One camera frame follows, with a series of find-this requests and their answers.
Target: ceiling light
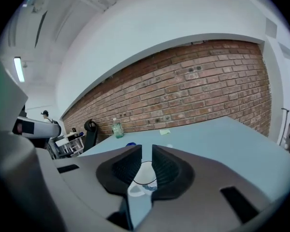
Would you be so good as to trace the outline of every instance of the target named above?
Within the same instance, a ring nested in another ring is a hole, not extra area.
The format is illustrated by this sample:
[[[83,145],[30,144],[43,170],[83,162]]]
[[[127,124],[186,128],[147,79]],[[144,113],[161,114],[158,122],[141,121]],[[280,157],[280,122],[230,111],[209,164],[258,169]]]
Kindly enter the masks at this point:
[[[15,57],[14,58],[14,65],[15,69],[18,75],[18,79],[21,83],[25,82],[24,74],[23,74],[23,69],[21,68],[21,61],[20,57]]]

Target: paper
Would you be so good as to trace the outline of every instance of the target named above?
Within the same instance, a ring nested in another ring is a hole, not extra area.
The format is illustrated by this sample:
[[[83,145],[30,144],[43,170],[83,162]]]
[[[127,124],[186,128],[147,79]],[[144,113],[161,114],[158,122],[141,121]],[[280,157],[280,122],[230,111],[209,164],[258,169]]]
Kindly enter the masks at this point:
[[[165,135],[165,134],[168,134],[168,133],[171,133],[169,129],[166,129],[166,130],[160,130],[160,134],[161,134],[161,135]]]

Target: water bottle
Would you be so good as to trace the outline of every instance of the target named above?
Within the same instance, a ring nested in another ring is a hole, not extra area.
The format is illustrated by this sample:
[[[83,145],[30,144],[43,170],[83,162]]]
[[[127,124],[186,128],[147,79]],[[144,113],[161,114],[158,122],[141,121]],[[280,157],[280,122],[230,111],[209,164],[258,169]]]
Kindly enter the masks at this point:
[[[124,130],[122,129],[121,123],[113,118],[112,129],[116,138],[120,138],[124,135]]]

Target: brick wall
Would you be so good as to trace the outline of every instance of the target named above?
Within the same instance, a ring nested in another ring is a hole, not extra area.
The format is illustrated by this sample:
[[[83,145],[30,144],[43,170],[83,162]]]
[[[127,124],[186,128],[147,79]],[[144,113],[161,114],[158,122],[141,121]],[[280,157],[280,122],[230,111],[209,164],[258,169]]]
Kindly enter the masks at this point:
[[[271,95],[258,45],[207,41],[144,58],[93,88],[63,117],[67,132],[92,118],[112,135],[112,119],[125,132],[161,129],[229,116],[268,136]]]

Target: light blue table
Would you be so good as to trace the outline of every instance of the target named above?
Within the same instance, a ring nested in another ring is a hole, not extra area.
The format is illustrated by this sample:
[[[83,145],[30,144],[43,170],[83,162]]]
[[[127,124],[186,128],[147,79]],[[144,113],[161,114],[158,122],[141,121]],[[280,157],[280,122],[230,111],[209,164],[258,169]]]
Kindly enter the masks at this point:
[[[142,145],[142,161],[151,160],[152,145],[168,146],[220,161],[257,186],[275,201],[290,190],[290,153],[265,136],[229,117],[159,130],[111,136],[80,156],[98,154],[135,142]],[[151,209],[150,197],[129,196],[133,225],[136,227]]]

